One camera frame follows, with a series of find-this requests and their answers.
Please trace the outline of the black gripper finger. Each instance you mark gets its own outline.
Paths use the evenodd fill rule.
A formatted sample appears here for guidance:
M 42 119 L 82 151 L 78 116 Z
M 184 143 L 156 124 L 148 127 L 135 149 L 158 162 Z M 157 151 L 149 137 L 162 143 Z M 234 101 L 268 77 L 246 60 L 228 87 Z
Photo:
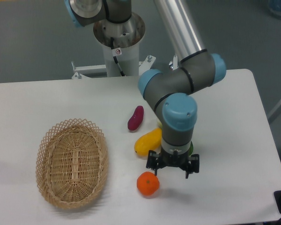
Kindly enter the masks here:
M 200 171 L 200 156 L 199 154 L 190 155 L 187 160 L 180 166 L 185 171 L 185 178 L 188 179 L 190 174 L 199 173 Z
M 150 150 L 148 152 L 146 168 L 154 171 L 154 175 L 157 176 L 158 169 L 165 167 L 165 162 L 162 159 L 162 156 L 156 151 Z

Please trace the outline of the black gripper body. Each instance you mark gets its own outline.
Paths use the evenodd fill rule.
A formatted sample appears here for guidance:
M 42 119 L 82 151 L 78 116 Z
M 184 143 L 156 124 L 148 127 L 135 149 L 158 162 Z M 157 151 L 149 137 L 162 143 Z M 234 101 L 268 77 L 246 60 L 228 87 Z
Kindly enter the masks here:
M 159 155 L 159 167 L 179 167 L 187 168 L 189 164 L 189 150 L 184 152 L 178 152 L 178 150 L 167 152 L 163 147 L 161 147 L 161 152 Z

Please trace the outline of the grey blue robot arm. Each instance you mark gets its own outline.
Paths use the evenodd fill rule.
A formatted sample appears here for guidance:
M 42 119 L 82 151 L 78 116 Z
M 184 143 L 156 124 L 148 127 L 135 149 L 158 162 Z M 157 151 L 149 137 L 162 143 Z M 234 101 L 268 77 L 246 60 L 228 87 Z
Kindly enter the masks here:
M 92 24 L 105 50 L 106 72 L 112 76 L 138 75 L 138 89 L 162 124 L 160 153 L 150 150 L 146 167 L 157 172 L 178 167 L 186 174 L 198 173 L 199 155 L 191 155 L 197 104 L 192 94 L 220 82 L 226 65 L 210 54 L 197 32 L 184 0 L 156 0 L 180 65 L 163 74 L 157 69 L 139 71 L 139 53 L 132 49 L 145 33 L 143 20 L 132 11 L 129 0 L 67 0 L 65 6 L 76 26 Z

